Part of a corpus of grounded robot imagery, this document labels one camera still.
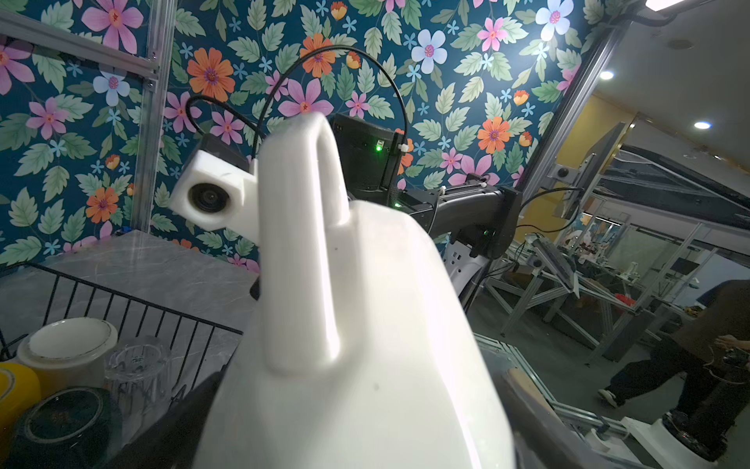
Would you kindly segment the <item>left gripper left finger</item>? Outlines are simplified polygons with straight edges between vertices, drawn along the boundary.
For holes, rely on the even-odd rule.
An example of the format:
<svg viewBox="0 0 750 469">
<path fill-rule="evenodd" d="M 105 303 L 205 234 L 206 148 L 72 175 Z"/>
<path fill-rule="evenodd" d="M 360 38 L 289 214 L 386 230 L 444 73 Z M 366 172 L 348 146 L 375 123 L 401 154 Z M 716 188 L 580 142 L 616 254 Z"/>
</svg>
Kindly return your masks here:
<svg viewBox="0 0 750 469">
<path fill-rule="evenodd" d="M 191 468 L 203 427 L 226 371 L 208 376 L 105 468 Z"/>
</svg>

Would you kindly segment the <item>white mug red inside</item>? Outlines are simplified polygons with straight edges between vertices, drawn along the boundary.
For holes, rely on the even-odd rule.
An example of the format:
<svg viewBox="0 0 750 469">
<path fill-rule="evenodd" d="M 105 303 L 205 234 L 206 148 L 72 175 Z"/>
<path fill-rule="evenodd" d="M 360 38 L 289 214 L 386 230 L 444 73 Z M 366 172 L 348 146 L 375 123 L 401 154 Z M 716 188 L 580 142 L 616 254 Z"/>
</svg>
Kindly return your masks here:
<svg viewBox="0 0 750 469">
<path fill-rule="evenodd" d="M 44 398 L 70 387 L 101 388 L 105 356 L 117 342 L 118 331 L 106 320 L 59 320 L 23 339 L 17 361 L 35 372 Z"/>
</svg>

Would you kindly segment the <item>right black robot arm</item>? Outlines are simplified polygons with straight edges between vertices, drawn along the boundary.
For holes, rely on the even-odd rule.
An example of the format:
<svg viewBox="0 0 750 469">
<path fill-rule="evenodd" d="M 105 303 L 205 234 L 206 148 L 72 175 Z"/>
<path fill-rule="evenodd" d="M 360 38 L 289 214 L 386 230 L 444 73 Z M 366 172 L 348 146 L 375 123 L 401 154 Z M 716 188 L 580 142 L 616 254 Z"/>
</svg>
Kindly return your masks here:
<svg viewBox="0 0 750 469">
<path fill-rule="evenodd" d="M 396 186 L 406 156 L 402 134 L 347 115 L 329 119 L 336 138 L 348 196 L 402 211 L 432 238 L 448 235 L 443 264 L 465 310 L 477 297 L 491 263 L 514 239 L 523 195 L 493 187 L 488 176 L 469 172 L 456 187 L 432 190 Z"/>
</svg>

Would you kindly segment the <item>black wire dish rack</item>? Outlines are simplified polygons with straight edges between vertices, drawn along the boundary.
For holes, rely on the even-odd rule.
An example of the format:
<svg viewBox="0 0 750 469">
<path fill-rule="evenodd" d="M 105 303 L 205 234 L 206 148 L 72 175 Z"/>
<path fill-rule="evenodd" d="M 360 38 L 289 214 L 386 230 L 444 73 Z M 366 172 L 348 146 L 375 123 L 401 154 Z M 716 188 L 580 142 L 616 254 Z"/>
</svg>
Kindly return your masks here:
<svg viewBox="0 0 750 469">
<path fill-rule="evenodd" d="M 1 271 L 1 422 L 68 388 L 124 415 L 162 414 L 220 371 L 222 326 L 33 263 Z"/>
</svg>

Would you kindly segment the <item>cream mug green handle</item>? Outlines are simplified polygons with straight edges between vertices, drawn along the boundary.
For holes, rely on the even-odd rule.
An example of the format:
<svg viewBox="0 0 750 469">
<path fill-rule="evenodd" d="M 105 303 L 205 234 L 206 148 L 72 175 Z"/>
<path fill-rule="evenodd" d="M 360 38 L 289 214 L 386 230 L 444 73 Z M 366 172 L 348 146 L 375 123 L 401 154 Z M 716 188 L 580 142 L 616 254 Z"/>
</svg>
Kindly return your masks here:
<svg viewBox="0 0 750 469">
<path fill-rule="evenodd" d="M 14 425 L 3 468 L 102 468 L 122 447 L 122 416 L 104 388 L 66 388 Z"/>
</svg>

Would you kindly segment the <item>white fluted mug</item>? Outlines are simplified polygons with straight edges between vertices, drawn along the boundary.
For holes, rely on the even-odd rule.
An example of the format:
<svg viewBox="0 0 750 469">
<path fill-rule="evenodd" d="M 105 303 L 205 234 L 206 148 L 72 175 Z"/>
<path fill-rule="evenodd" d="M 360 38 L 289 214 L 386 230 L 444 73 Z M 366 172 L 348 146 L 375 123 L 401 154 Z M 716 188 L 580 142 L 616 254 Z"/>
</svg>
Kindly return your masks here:
<svg viewBox="0 0 750 469">
<path fill-rule="evenodd" d="M 253 228 L 261 296 L 208 414 L 197 468 L 512 468 L 512 430 L 433 240 L 349 200 L 335 137 L 303 115 L 254 172 L 199 152 Z"/>
</svg>

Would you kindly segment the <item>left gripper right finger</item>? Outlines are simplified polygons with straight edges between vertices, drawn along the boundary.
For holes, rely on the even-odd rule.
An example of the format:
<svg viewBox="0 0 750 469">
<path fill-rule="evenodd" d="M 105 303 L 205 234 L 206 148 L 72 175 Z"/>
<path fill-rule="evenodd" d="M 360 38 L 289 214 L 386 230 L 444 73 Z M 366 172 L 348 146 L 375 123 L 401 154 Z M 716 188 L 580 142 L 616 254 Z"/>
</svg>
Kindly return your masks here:
<svg viewBox="0 0 750 469">
<path fill-rule="evenodd" d="M 497 395 L 511 425 L 517 468 L 615 468 L 503 371 Z"/>
</svg>

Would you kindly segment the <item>yellow mug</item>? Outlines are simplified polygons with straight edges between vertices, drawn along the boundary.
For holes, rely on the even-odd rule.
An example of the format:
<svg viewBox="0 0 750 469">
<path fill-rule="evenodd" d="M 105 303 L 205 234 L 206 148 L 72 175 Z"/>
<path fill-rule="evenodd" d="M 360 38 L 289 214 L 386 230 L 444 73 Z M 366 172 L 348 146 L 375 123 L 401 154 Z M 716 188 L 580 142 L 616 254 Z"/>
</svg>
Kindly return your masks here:
<svg viewBox="0 0 750 469">
<path fill-rule="evenodd" d="M 8 455 L 13 429 L 20 416 L 41 400 L 39 379 L 29 367 L 1 364 L 1 459 Z"/>
</svg>

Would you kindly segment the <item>clear glass cup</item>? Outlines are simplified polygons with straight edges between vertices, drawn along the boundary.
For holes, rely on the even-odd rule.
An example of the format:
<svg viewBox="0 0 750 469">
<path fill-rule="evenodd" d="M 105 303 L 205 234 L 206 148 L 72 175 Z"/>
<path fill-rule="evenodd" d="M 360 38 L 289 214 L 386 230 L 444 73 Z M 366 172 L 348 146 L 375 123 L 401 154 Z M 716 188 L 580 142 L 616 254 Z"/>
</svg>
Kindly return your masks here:
<svg viewBox="0 0 750 469">
<path fill-rule="evenodd" d="M 130 444 L 167 412 L 170 374 L 170 350 L 153 336 L 122 341 L 107 355 L 105 388 L 121 414 L 123 445 Z"/>
</svg>

